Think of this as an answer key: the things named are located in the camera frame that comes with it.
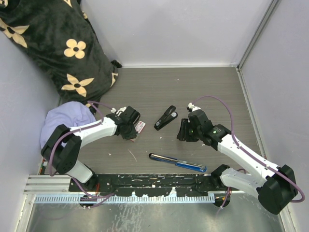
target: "floral fabric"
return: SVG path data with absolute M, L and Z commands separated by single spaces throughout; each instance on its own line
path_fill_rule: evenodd
M 99 101 L 118 77 L 80 0 L 0 0 L 0 31 L 52 79 L 65 101 Z

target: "purple cloth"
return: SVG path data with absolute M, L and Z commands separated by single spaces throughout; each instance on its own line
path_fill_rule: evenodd
M 95 122 L 90 110 L 77 101 L 70 101 L 48 112 L 41 131 L 41 148 L 44 147 L 55 128 L 61 124 L 66 127 L 78 127 Z

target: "blue box cutter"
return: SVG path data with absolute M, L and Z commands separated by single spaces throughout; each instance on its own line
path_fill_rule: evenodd
M 156 160 L 156 161 L 174 163 L 177 167 L 186 168 L 186 169 L 190 169 L 190 170 L 201 172 L 201 173 L 206 172 L 206 169 L 207 169 L 205 165 L 191 163 L 191 162 L 183 161 L 180 159 L 175 159 L 172 157 L 160 156 L 160 155 L 156 155 L 153 153 L 149 154 L 149 158 L 152 160 Z

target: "black blanket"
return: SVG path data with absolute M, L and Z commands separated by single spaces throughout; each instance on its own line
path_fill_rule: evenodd
M 118 77 L 81 0 L 0 0 L 0 30 L 50 76 L 65 101 L 99 101 Z

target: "white wall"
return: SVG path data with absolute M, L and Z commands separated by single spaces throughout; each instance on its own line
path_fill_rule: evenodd
M 126 66 L 238 64 L 271 0 L 83 0 L 105 54 Z
M 307 195 L 289 204 L 302 232 L 309 215 L 308 12 L 308 0 L 281 1 L 243 68 L 267 157 L 292 167 Z
M 12 232 L 28 175 L 39 168 L 41 127 L 58 94 L 3 33 L 0 60 L 0 230 Z

